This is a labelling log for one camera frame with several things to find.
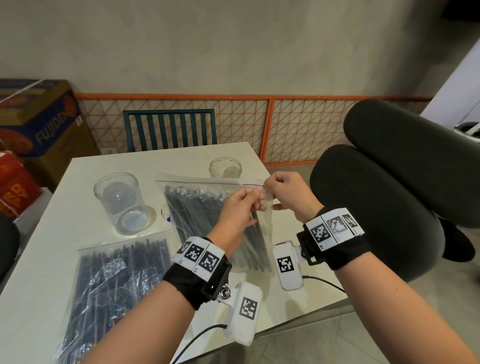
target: tile floor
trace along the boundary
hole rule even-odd
[[[308,181],[313,165],[281,167]],[[269,169],[273,173],[278,168]],[[466,231],[477,251],[480,236]],[[480,255],[468,263],[442,260],[411,286],[480,357]],[[254,340],[250,347],[231,344],[195,364],[387,364],[356,313]]]

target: glass bowl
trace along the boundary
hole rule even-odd
[[[234,158],[220,157],[210,162],[209,172],[213,177],[239,178],[241,164]]]

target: ziplock bag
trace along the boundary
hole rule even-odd
[[[253,182],[243,186],[262,187],[262,182]],[[159,173],[156,183],[165,196],[171,222],[181,242],[191,236],[208,235],[218,221],[225,199],[242,186],[238,179],[191,178],[166,173]],[[258,222],[245,229],[239,249],[230,257],[233,271],[271,271],[273,196],[265,189],[262,193],[265,195],[262,204],[267,210],[252,212],[252,218]]]
[[[79,261],[58,364],[76,364],[143,297],[171,266],[172,229],[139,239],[88,247]]]

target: cable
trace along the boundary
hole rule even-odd
[[[202,336],[204,333],[206,333],[208,330],[211,330],[213,328],[227,328],[227,325],[225,324],[218,324],[218,325],[213,325],[213,326],[210,326],[208,328],[206,328],[205,330],[203,330],[200,334],[198,334],[197,336],[195,336],[184,348],[182,351],[180,351],[180,354],[177,355],[177,357],[175,358],[175,360],[172,362],[172,364],[175,364],[178,359],[180,359],[181,355],[185,352],[185,350],[187,350],[190,345],[193,344],[193,342],[195,340],[197,340],[200,336]]]
[[[325,282],[326,284],[329,284],[331,285],[332,287],[335,287],[336,289],[342,291],[343,293],[345,293],[345,291],[343,289],[341,289],[339,286],[336,286],[335,284],[333,283],[330,283],[329,281],[327,280],[324,280],[324,279],[321,279],[321,278],[318,278],[318,277],[314,277],[314,276],[302,276],[302,278],[311,278],[311,279],[317,279],[317,280],[321,280],[322,282]]]

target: table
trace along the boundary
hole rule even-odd
[[[165,200],[155,183],[158,171],[208,177],[208,166],[217,157],[238,159],[242,179],[264,180],[269,176],[248,143],[199,146],[75,158],[70,163],[23,256],[0,296],[0,358],[4,363],[49,363],[63,338],[71,296],[77,250],[93,243],[125,240],[117,234],[93,194],[95,182],[107,174],[125,171],[140,183],[145,202],[157,212],[148,232],[169,227],[160,214]],[[274,211],[273,243],[292,240],[302,230],[291,211]],[[326,264],[301,266],[303,274],[324,278],[339,285]],[[257,332],[278,327],[346,298],[335,288],[318,281],[305,282],[297,291],[284,291],[271,273],[232,273],[230,286],[247,280],[260,286],[264,300]],[[224,323],[228,307],[210,302],[201,307],[182,340],[179,350],[207,326]],[[231,343],[222,330],[202,335],[181,357],[184,361]]]

